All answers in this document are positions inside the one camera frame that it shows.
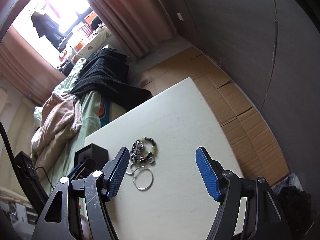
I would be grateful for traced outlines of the black jewelry box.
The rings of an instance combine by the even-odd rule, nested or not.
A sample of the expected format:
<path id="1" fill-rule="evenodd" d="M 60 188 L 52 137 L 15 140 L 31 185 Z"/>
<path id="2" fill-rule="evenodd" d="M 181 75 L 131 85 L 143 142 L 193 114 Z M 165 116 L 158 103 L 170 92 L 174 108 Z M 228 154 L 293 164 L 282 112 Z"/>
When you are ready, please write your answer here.
<path id="1" fill-rule="evenodd" d="M 74 167 L 76 167 L 78 164 L 82 164 L 88 158 L 94 160 L 94 168 L 96 170 L 101 170 L 109 161 L 108 150 L 96 144 L 89 144 L 75 152 Z"/>

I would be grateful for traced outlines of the flattened cardboard floor sheets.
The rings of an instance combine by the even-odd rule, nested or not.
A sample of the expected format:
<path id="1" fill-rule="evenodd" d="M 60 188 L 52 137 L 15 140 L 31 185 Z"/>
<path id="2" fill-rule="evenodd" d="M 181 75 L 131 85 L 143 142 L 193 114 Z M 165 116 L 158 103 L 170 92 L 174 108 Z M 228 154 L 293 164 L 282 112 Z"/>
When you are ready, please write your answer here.
<path id="1" fill-rule="evenodd" d="M 140 84 L 156 95 L 191 77 L 214 113 L 245 178 L 265 177 L 274 185 L 289 168 L 273 134 L 259 112 L 231 78 L 195 47 L 152 64 Z"/>

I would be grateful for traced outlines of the pink fleece blanket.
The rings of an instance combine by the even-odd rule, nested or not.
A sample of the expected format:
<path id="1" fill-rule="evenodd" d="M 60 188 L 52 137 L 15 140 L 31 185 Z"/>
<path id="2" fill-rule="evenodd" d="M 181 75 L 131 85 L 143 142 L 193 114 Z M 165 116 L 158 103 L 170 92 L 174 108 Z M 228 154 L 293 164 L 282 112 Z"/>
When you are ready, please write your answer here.
<path id="1" fill-rule="evenodd" d="M 70 94 L 61 96 L 53 92 L 43 105 L 41 125 L 31 139 L 34 165 L 51 167 L 81 126 L 80 100 Z"/>

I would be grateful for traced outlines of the green bed sheet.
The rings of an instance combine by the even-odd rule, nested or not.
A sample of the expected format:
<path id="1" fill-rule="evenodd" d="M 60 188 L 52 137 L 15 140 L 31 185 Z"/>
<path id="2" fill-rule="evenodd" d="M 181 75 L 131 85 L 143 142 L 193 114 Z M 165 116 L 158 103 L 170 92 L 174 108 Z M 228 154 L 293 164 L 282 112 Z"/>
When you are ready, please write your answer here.
<path id="1" fill-rule="evenodd" d="M 38 129 L 31 139 L 30 156 L 47 194 L 61 177 L 70 174 L 75 153 L 83 148 L 85 138 L 101 128 L 101 95 L 95 91 L 81 98 L 71 94 L 85 63 L 86 59 L 79 59 L 43 106 L 34 111 Z"/>

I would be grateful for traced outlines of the black knitted blanket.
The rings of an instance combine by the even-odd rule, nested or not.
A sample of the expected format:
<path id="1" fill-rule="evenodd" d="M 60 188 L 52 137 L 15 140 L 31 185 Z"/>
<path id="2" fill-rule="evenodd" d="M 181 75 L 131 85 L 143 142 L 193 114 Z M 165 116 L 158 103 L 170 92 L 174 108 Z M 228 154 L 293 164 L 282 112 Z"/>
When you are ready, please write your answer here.
<path id="1" fill-rule="evenodd" d="M 104 48 L 94 53 L 84 64 L 71 94 L 79 98 L 96 91 L 108 101 L 130 111 L 152 98 L 147 89 L 128 84 L 127 56 Z"/>

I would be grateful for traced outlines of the pink curtain left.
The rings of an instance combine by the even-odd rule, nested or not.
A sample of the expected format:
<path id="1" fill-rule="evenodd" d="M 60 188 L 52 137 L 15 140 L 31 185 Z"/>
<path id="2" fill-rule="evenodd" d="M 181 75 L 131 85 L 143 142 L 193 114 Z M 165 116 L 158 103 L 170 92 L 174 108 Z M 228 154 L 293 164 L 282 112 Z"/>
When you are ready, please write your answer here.
<path id="1" fill-rule="evenodd" d="M 10 27 L 1 41 L 1 74 L 30 101 L 42 105 L 65 76 Z"/>

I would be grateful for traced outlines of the pink curtain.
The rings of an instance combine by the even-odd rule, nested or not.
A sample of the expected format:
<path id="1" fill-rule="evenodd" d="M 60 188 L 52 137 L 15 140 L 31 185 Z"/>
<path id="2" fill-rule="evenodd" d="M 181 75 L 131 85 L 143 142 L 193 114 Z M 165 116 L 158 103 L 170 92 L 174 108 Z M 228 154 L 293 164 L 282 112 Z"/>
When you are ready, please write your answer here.
<path id="1" fill-rule="evenodd" d="M 175 36 L 160 0 L 87 0 L 127 54 L 139 58 Z"/>
<path id="2" fill-rule="evenodd" d="M 42 105 L 65 76 L 10 27 L 1 41 L 1 74 L 30 101 Z"/>

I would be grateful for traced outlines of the patterned window seat cushion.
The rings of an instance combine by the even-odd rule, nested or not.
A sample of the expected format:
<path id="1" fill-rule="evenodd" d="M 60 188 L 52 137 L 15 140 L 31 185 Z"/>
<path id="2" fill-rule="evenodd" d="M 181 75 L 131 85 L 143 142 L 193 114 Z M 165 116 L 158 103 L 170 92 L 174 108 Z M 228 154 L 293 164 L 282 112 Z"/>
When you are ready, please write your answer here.
<path id="1" fill-rule="evenodd" d="M 76 56 L 88 59 L 94 52 L 100 49 L 111 36 L 110 30 L 102 25 L 89 36 L 88 42 L 76 53 Z"/>

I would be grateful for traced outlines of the dark grey wardrobe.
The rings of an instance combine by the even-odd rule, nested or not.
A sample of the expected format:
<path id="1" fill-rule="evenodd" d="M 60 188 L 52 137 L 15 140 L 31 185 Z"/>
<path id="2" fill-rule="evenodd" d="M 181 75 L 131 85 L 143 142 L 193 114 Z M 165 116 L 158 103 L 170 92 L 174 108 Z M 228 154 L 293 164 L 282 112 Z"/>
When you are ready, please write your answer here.
<path id="1" fill-rule="evenodd" d="M 319 175 L 319 31 L 295 0 L 161 0 L 244 91 L 303 186 Z"/>

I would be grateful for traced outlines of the dark hanging garment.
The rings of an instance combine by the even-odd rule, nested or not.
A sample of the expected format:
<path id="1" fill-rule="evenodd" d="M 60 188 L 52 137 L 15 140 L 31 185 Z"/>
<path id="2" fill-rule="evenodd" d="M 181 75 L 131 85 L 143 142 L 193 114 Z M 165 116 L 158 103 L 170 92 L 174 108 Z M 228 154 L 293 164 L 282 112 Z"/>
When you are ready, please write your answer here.
<path id="1" fill-rule="evenodd" d="M 36 28 L 39 37 L 45 36 L 48 41 L 57 49 L 65 38 L 59 31 L 59 25 L 47 14 L 33 12 L 31 16 L 33 27 Z"/>

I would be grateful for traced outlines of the pink curtain right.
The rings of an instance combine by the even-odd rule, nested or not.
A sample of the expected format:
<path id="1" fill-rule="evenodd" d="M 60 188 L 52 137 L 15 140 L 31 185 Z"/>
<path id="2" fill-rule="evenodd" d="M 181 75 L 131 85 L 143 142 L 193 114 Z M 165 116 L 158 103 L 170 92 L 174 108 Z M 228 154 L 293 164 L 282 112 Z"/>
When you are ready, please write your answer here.
<path id="1" fill-rule="evenodd" d="M 160 0 L 87 0 L 127 54 L 139 58 L 175 36 Z"/>

